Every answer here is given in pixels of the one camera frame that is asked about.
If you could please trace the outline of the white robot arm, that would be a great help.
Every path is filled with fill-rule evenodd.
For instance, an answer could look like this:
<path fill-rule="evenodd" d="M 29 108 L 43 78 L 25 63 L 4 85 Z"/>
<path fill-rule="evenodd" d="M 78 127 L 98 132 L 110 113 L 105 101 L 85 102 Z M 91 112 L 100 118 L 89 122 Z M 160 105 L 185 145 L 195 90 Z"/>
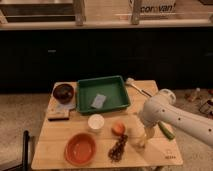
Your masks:
<path fill-rule="evenodd" d="M 174 107 L 175 102 L 171 90 L 161 89 L 144 102 L 138 112 L 139 120 L 148 128 L 159 121 L 166 122 L 213 148 L 213 121 Z"/>

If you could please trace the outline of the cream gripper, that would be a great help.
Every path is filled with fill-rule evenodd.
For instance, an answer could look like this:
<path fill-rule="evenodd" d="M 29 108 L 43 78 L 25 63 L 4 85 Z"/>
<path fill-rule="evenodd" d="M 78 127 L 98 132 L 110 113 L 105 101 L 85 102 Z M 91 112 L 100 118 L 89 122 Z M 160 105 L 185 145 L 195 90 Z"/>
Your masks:
<path fill-rule="evenodd" d="M 145 148 L 149 139 L 154 137 L 155 129 L 143 124 L 137 124 L 133 128 L 134 138 L 132 144 L 137 148 Z"/>

